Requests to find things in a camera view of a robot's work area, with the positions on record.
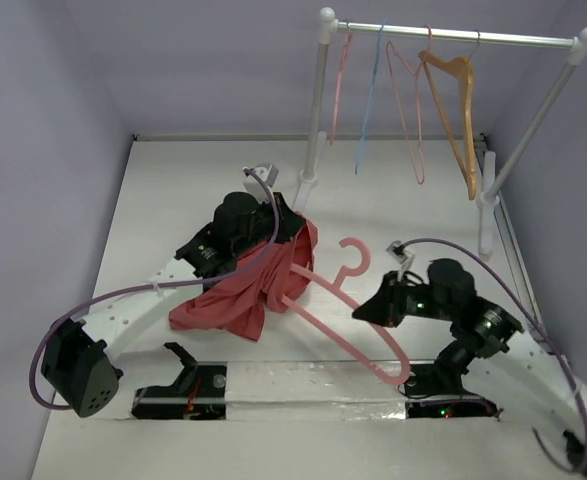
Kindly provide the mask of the thick pink plastic hanger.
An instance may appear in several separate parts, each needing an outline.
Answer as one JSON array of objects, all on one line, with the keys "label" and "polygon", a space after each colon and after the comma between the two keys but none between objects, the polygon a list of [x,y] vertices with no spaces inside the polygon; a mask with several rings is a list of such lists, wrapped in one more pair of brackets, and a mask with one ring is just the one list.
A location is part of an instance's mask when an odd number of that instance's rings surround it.
[{"label": "thick pink plastic hanger", "polygon": [[[358,254],[358,261],[355,266],[342,265],[332,280],[316,273],[308,266],[292,263],[290,272],[305,280],[309,280],[314,286],[333,297],[342,307],[344,313],[353,313],[359,306],[358,302],[343,290],[343,284],[347,279],[362,276],[369,270],[371,265],[371,252],[369,247],[360,239],[346,237],[339,241],[342,249],[354,249]],[[404,385],[410,378],[410,360],[393,336],[382,326],[366,323],[382,343],[390,350],[392,357],[398,362],[399,370],[396,373],[386,370],[379,362],[372,360],[353,342],[342,336],[332,328],[330,323],[322,321],[317,315],[300,305],[287,295],[282,296],[282,303],[306,320],[311,326],[330,339],[337,347],[348,354],[350,358],[357,361],[362,367],[376,376],[381,382],[394,387]]]}]

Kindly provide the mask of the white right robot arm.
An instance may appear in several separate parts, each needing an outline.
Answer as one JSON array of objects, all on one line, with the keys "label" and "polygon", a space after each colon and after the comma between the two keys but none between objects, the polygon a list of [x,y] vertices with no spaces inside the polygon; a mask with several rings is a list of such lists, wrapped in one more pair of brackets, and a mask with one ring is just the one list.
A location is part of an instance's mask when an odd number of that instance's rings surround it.
[{"label": "white right robot arm", "polygon": [[437,259],[421,281],[390,271],[353,318],[393,328],[405,317],[446,321],[452,341],[417,375],[436,395],[483,397],[566,453],[587,478],[587,384],[506,309],[479,296],[473,276]]}]

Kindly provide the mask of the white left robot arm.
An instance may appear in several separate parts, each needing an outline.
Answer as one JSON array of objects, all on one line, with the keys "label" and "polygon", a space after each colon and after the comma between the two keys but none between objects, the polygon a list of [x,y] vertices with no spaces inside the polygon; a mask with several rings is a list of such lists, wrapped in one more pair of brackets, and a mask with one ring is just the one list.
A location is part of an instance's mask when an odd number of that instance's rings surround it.
[{"label": "white left robot arm", "polygon": [[279,192],[264,199],[246,192],[227,194],[212,221],[153,278],[96,298],[101,307],[87,316],[76,307],[56,320],[38,346],[29,387],[34,389],[36,376],[42,375],[63,398],[61,409],[81,418],[96,414],[117,393],[123,372],[116,361],[137,338],[220,281],[259,273],[306,225]]}]

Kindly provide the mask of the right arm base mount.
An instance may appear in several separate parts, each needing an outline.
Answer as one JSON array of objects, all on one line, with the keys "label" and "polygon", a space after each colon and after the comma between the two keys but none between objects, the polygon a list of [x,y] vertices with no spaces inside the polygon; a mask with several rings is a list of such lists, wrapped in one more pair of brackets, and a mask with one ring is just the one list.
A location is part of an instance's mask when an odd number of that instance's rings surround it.
[{"label": "right arm base mount", "polygon": [[465,390],[460,377],[439,377],[431,363],[412,364],[397,390],[405,398],[408,419],[498,419],[502,413],[494,402]]}]

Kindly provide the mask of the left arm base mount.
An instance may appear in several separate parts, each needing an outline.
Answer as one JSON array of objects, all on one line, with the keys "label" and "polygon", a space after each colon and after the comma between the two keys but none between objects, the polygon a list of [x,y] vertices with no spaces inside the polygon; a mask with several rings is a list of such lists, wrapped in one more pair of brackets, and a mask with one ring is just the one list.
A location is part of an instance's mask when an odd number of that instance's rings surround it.
[{"label": "left arm base mount", "polygon": [[224,420],[227,363],[199,363],[176,342],[164,347],[175,354],[182,370],[167,386],[138,389],[131,415],[138,420]]}]

